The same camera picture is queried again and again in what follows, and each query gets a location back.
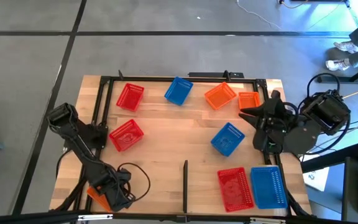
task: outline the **blue basket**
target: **blue basket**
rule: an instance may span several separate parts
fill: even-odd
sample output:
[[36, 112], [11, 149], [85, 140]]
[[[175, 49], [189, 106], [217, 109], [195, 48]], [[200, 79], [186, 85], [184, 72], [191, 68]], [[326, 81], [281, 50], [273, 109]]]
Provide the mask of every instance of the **blue basket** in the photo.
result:
[[222, 155], [230, 156], [244, 138], [245, 134], [242, 134], [233, 124], [227, 122], [212, 139], [211, 144]]
[[259, 209], [287, 207], [283, 180], [277, 166], [251, 168], [251, 182]]
[[181, 106], [189, 95], [191, 87], [193, 87], [192, 82], [175, 77], [164, 97], [170, 102]]

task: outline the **orange plastic crate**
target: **orange plastic crate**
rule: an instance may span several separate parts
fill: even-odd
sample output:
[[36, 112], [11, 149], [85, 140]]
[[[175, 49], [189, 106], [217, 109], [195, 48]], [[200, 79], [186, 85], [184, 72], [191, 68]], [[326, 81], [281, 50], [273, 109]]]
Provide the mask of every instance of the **orange plastic crate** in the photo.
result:
[[259, 93], [257, 92], [242, 92], [239, 93], [239, 108], [253, 108], [260, 106]]
[[109, 202], [105, 195], [99, 195], [93, 187], [88, 187], [86, 193], [96, 202], [98, 202], [107, 212], [112, 212]]
[[222, 82], [212, 90], [205, 93], [206, 101], [215, 110], [221, 108], [236, 97], [236, 93], [226, 82]]

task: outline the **wooden tabletop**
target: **wooden tabletop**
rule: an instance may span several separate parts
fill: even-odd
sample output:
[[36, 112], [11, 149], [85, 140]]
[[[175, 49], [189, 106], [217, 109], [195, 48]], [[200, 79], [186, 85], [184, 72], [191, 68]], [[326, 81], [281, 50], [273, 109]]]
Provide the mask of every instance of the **wooden tabletop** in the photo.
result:
[[[86, 124], [91, 122], [94, 103], [98, 92], [100, 76], [85, 75], [76, 109], [79, 118]], [[134, 119], [144, 132], [138, 143], [124, 152], [117, 152], [108, 139], [101, 159], [114, 167], [133, 162], [146, 171], [151, 179], [150, 192], [123, 213], [181, 214], [183, 213], [183, 165], [188, 160], [188, 213], [205, 215], [286, 215], [285, 209], [240, 210], [227, 213], [218, 184], [217, 171], [244, 167], [251, 189], [250, 168], [264, 166], [261, 152], [252, 146], [255, 129], [238, 117], [238, 99], [219, 110], [213, 110], [206, 102], [204, 93], [218, 83], [193, 83], [183, 106], [168, 102], [163, 96], [170, 82], [131, 82], [145, 88], [144, 97], [136, 112], [123, 110], [116, 101], [127, 82], [114, 82], [111, 104], [109, 106], [109, 132]], [[284, 97], [281, 80], [267, 80], [269, 94], [278, 90]], [[252, 85], [230, 83], [236, 92], [252, 91]], [[107, 87], [102, 97], [99, 118], [103, 112]], [[212, 138], [227, 123], [232, 123], [246, 135], [237, 149], [229, 156], [222, 156], [211, 145]], [[293, 155], [281, 153], [287, 188], [304, 210], [311, 213], [302, 170]], [[125, 166], [132, 173], [131, 187], [136, 196], [142, 195], [147, 188], [147, 179], [137, 168]], [[56, 208], [68, 196], [78, 182], [81, 163], [74, 153], [68, 153], [60, 165], [59, 174], [53, 191], [50, 208]], [[86, 192], [83, 192], [81, 208], [84, 208]], [[92, 211], [104, 212], [97, 203]]]

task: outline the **gray floor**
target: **gray floor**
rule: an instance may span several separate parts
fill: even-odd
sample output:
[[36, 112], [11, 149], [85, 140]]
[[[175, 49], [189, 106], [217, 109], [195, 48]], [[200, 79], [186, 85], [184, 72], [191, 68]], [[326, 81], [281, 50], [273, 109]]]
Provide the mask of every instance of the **gray floor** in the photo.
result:
[[[298, 2], [286, 1], [290, 5]], [[312, 26], [337, 4], [307, 3], [296, 9], [275, 1], [241, 1], [283, 30], [352, 31], [356, 25], [344, 4]], [[0, 30], [71, 30], [80, 0], [0, 0]], [[235, 1], [88, 1], [80, 30], [276, 30], [247, 14]], [[83, 75], [160, 75], [184, 77], [188, 72], [244, 72], [250, 78], [283, 81], [287, 101], [300, 102], [308, 80], [328, 72], [324, 61], [346, 57], [332, 49], [344, 39], [295, 37], [77, 37], [56, 105], [75, 104]], [[68, 37], [0, 37], [0, 215], [9, 213], [45, 104], [59, 70]], [[335, 72], [353, 75], [358, 69]], [[313, 85], [312, 92], [334, 88]], [[358, 91], [343, 85], [342, 95]], [[358, 96], [346, 99], [358, 120]], [[352, 133], [338, 149], [354, 144]], [[29, 190], [24, 212], [48, 209], [55, 164], [63, 141], [48, 132]], [[321, 210], [313, 205], [313, 210]], [[321, 217], [325, 212], [318, 212]]]

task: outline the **person's foot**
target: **person's foot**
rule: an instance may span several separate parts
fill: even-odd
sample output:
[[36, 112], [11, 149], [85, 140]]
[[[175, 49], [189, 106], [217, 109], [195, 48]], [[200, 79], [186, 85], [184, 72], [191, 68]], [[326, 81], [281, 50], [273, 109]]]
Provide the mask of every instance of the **person's foot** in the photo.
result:
[[326, 61], [326, 66], [331, 71], [341, 70], [345, 71], [350, 67], [349, 59], [340, 59], [340, 60], [328, 60]]
[[335, 42], [334, 45], [337, 49], [347, 51], [350, 54], [358, 52], [358, 46], [354, 45], [351, 41], [345, 41], [341, 43]]

